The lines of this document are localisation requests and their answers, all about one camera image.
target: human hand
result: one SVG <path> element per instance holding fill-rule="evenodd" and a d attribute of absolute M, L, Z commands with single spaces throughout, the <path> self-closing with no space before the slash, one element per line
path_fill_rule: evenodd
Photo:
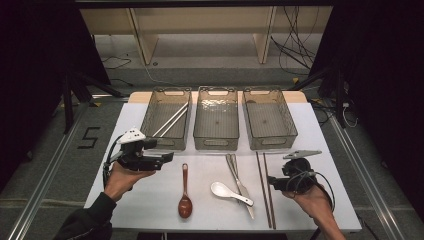
<path fill-rule="evenodd" d="M 329 215 L 333 216 L 330 202 L 318 186 L 313 185 L 304 194 L 283 192 L 283 195 L 293 199 L 314 220 L 321 217 L 328 217 Z"/>
<path fill-rule="evenodd" d="M 283 192 L 285 197 L 293 199 L 302 210 L 314 219 L 328 240 L 346 239 L 334 219 L 327 195 L 318 186 L 313 185 L 304 194 Z"/>
<path fill-rule="evenodd" d="M 115 162 L 109 180 L 106 183 L 104 193 L 113 201 L 117 202 L 138 180 L 155 173 L 156 171 L 131 171 L 123 168 L 118 162 Z"/>

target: white table surface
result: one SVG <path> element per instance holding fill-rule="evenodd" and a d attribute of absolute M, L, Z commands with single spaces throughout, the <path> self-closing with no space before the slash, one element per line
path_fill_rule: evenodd
<path fill-rule="evenodd" d="M 132 191 L 124 195 L 113 213 L 111 222 L 114 228 L 158 232 L 215 230 L 288 232 L 317 228 L 312 219 L 293 200 L 285 198 L 272 186 L 276 230 L 268 227 L 256 154 L 249 148 L 241 105 L 239 106 L 240 139 L 236 152 L 200 152 L 195 149 L 193 139 L 195 104 L 192 107 L 186 150 L 175 152 L 172 162 L 164 164 L 162 170 L 157 171 L 153 176 L 140 180 L 134 185 Z M 285 177 L 281 169 L 287 162 L 287 160 L 283 160 L 283 156 L 288 153 L 295 150 L 321 150 L 322 154 L 309 156 L 307 159 L 316 172 L 322 173 L 329 180 L 333 188 L 336 198 L 334 211 L 336 221 L 344 232 L 361 230 L 311 105 L 309 103 L 288 103 L 288 107 L 299 135 L 292 148 L 266 152 L 269 175 L 278 178 Z M 104 158 L 102 162 L 99 162 L 99 171 L 85 207 L 91 206 L 99 193 L 103 191 L 103 162 L 113 141 L 131 127 L 140 128 L 146 109 L 146 103 L 124 104 Z M 119 148 L 120 146 L 117 145 L 114 153 L 118 152 Z M 225 160 L 226 153 L 235 153 L 237 156 L 239 178 L 254 201 L 255 219 L 250 218 L 243 204 L 238 204 L 234 199 L 216 197 L 210 190 L 210 185 L 216 181 L 226 184 L 233 191 L 236 190 L 235 181 Z M 145 155 L 153 154 L 158 154 L 158 152 L 145 152 Z M 259 156 L 262 176 L 265 177 L 261 152 Z M 183 193 L 183 163 L 188 164 L 188 195 L 193 202 L 193 212 L 188 219 L 180 218 L 177 210 Z M 319 176 L 317 178 L 329 190 L 324 179 Z"/>

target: wooden spoon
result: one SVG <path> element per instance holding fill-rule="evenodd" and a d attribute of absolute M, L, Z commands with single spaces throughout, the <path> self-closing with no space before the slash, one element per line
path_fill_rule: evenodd
<path fill-rule="evenodd" d="M 193 203 L 187 194 L 187 176 L 188 176 L 188 165 L 183 164 L 183 181 L 184 181 L 184 193 L 178 204 L 178 213 L 182 218 L 188 218 L 193 210 Z"/>

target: plastic container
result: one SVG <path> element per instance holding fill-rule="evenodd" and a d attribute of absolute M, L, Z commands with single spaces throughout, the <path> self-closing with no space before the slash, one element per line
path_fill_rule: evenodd
<path fill-rule="evenodd" d="M 191 108 L 190 88 L 156 87 L 140 130 L 158 140 L 156 149 L 185 150 Z"/>
<path fill-rule="evenodd" d="M 237 150 L 238 119 L 235 87 L 200 87 L 193 132 L 196 149 Z"/>
<path fill-rule="evenodd" d="M 242 105 L 251 150 L 292 147 L 298 134 L 278 86 L 246 87 Z"/>

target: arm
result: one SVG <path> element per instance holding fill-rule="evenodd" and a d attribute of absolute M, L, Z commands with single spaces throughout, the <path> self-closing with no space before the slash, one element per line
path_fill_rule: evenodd
<path fill-rule="evenodd" d="M 325 239 L 346 239 L 334 219 L 326 195 L 317 186 L 311 187 L 305 194 L 296 194 L 293 196 L 293 193 L 283 192 L 283 195 L 292 198 L 304 212 L 314 219 L 315 224 L 324 234 Z"/>
<path fill-rule="evenodd" d="M 138 180 L 154 173 L 155 171 L 130 171 L 115 162 L 104 192 L 100 193 L 90 208 L 78 209 L 69 215 L 54 239 L 110 239 L 110 219 L 116 202 Z"/>

